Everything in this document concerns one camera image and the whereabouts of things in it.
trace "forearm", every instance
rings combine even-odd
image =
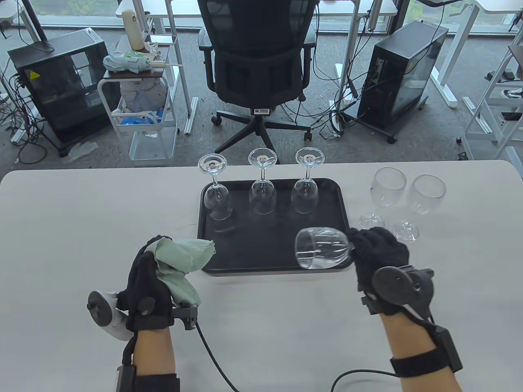
[[[380,315],[396,359],[432,351],[436,345],[425,328],[414,324],[405,315]],[[402,378],[403,392],[461,392],[461,388],[449,367],[420,377]]]
[[[176,373],[173,343],[169,328],[139,331],[133,364],[137,376]]]

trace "wine glass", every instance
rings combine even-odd
[[[398,169],[393,167],[382,167],[374,175],[370,186],[372,201],[378,207],[388,207],[399,202],[405,187],[407,178]],[[376,213],[365,214],[360,218],[363,229],[372,227],[385,227],[385,220]]]
[[[345,233],[331,227],[301,229],[294,241],[298,264],[306,270],[335,267],[347,260],[352,248]]]
[[[267,215],[276,207],[276,188],[265,178],[265,170],[276,164],[278,156],[269,148],[257,148],[249,154],[249,163],[261,170],[260,179],[254,181],[249,192],[249,204],[255,214]]]
[[[438,177],[423,174],[414,179],[408,192],[408,204],[418,215],[425,215],[439,207],[447,194],[445,183]],[[419,238],[419,228],[411,221],[399,221],[392,227],[397,239],[414,242]]]
[[[305,177],[294,184],[291,192],[291,203],[300,214],[308,214],[318,204],[318,185],[311,178],[311,169],[318,167],[325,160],[325,155],[314,147],[304,147],[296,153],[296,162],[305,166]]]
[[[212,176],[212,185],[203,196],[209,217],[215,221],[227,219],[232,214],[232,197],[229,190],[218,184],[216,176],[225,170],[227,160],[220,154],[207,154],[200,158],[198,167],[203,174]]]

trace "black tray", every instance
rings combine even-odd
[[[233,272],[303,271],[294,256],[296,234],[306,227],[349,228],[342,191],[333,180],[315,178],[319,202],[310,214],[299,214],[291,206],[291,190],[297,179],[271,180],[278,192],[274,212],[257,215],[249,210],[253,181],[223,181],[233,199],[232,215],[223,221],[210,219],[202,191],[198,238],[213,240],[216,254],[203,270],[210,274]],[[343,269],[350,258],[331,269]]]

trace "hand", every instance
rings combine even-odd
[[[138,252],[129,272],[127,288],[118,293],[117,307],[128,310],[130,331],[164,329],[174,324],[173,303],[168,287],[156,277],[157,263],[146,248],[165,236],[151,238]]]
[[[350,232],[349,240],[354,244],[350,256],[356,265],[358,274],[358,291],[376,298],[384,314],[396,314],[398,306],[384,301],[372,287],[372,276],[382,267],[402,267],[408,265],[408,249],[398,242],[394,235],[383,227],[373,227],[370,230]]]

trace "black computer tower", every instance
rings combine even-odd
[[[58,140],[68,145],[110,124],[97,90],[106,71],[107,48],[91,28],[48,42],[53,51],[24,46],[8,53],[36,108]],[[109,83],[104,93],[115,109],[120,99],[118,84]]]
[[[421,98],[448,29],[414,21],[374,46],[358,118],[386,128]]]

